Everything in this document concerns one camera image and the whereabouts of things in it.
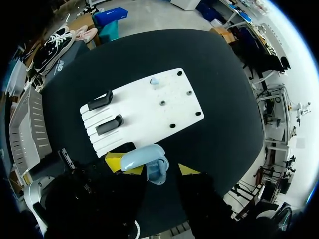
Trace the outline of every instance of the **white sole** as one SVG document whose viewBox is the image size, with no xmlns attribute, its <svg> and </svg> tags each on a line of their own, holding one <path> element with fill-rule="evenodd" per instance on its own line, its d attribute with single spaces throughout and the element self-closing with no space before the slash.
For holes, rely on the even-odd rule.
<svg viewBox="0 0 319 239">
<path fill-rule="evenodd" d="M 70 47 L 73 45 L 74 41 L 75 41 L 75 34 L 73 35 L 71 41 L 69 42 L 69 45 L 68 45 L 67 47 L 64 47 L 64 48 L 62 49 L 62 51 L 61 51 L 59 54 L 57 54 L 57 55 L 46 65 L 45 70 L 44 70 L 43 72 L 41 72 L 40 75 L 45 76 L 46 74 L 48 74 L 49 71 L 51 70 L 51 68 L 52 68 L 52 67 L 54 66 L 54 64 L 57 62 L 57 60 L 60 59 L 60 57 L 63 56 L 64 53 L 67 52 L 67 51 L 70 49 Z"/>
</svg>

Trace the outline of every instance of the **sneaker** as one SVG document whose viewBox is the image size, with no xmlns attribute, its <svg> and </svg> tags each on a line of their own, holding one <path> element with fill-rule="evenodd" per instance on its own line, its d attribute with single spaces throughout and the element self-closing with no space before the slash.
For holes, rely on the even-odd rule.
<svg viewBox="0 0 319 239">
<path fill-rule="evenodd" d="M 96 28 L 92 28 L 91 30 L 88 30 L 86 32 L 81 32 L 79 33 L 75 40 L 76 41 L 81 41 L 83 40 L 85 42 L 85 44 L 89 43 L 94 37 L 95 35 L 98 33 L 98 29 Z"/>
<path fill-rule="evenodd" d="M 68 31 L 69 31 L 69 27 L 68 26 L 62 26 L 54 34 L 58 34 L 58 35 L 62 36 L 63 34 L 65 34 Z"/>
<path fill-rule="evenodd" d="M 76 31 L 75 31 L 75 35 L 77 36 L 77 35 L 79 35 L 80 33 L 82 33 L 82 32 L 86 32 L 88 30 L 88 26 L 87 25 L 84 25 L 83 27 L 80 27 L 79 29 L 77 29 Z"/>
<path fill-rule="evenodd" d="M 72 46 L 75 40 L 75 32 L 68 31 L 63 35 L 54 34 L 34 56 L 34 68 L 42 76 L 45 76 L 55 62 Z"/>
</svg>

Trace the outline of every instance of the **white board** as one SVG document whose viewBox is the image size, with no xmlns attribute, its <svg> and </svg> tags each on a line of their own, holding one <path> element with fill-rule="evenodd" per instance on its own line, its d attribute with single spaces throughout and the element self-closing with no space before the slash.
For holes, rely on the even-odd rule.
<svg viewBox="0 0 319 239">
<path fill-rule="evenodd" d="M 159 83 L 153 85 L 151 79 Z M 181 68 L 136 80 L 114 89 L 113 95 L 107 106 L 89 111 L 86 104 L 80 109 L 98 157 L 128 142 L 136 148 L 157 143 L 204 119 L 194 89 Z M 96 127 L 117 115 L 122 116 L 124 123 L 98 136 Z"/>
</svg>

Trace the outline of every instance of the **yellow object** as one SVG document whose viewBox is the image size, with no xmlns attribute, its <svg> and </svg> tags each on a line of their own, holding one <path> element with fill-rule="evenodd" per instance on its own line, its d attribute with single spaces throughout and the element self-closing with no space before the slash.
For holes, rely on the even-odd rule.
<svg viewBox="0 0 319 239">
<path fill-rule="evenodd" d="M 29 178 L 28 178 L 27 175 L 24 175 L 24 176 L 23 176 L 23 179 L 24 179 L 24 181 L 25 181 L 25 183 L 26 183 L 27 185 L 30 185 L 30 180 L 29 180 Z"/>
<path fill-rule="evenodd" d="M 186 166 L 184 166 L 182 164 L 178 164 L 178 166 L 179 166 L 179 169 L 180 169 L 182 175 L 200 174 L 201 173 L 201 172 L 198 172 L 198 171 L 196 171 L 194 169 L 188 168 L 188 167 L 186 167 Z"/>
<path fill-rule="evenodd" d="M 110 167 L 113 173 L 116 173 L 121 170 L 121 158 L 125 153 L 108 153 L 105 156 L 105 162 Z M 130 169 L 128 171 L 123 172 L 124 174 L 134 174 L 134 175 L 141 175 L 143 166 Z"/>
</svg>

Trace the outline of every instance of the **round black table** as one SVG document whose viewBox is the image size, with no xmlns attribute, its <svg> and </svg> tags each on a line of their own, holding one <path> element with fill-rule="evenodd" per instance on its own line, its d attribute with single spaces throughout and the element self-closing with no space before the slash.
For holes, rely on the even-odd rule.
<svg viewBox="0 0 319 239">
<path fill-rule="evenodd" d="M 158 144 L 170 162 L 167 180 L 148 183 L 137 217 L 141 236 L 187 220 L 176 190 L 177 163 L 205 171 L 223 196 L 245 174 L 263 145 L 257 103 L 241 63 L 225 40 L 212 32 L 160 30 L 120 38 L 85 53 L 44 88 L 43 112 L 53 151 L 66 148 L 80 163 L 97 160 L 80 107 L 132 81 L 181 67 L 188 76 L 204 120 Z M 41 174 L 63 173 L 51 166 Z"/>
</svg>

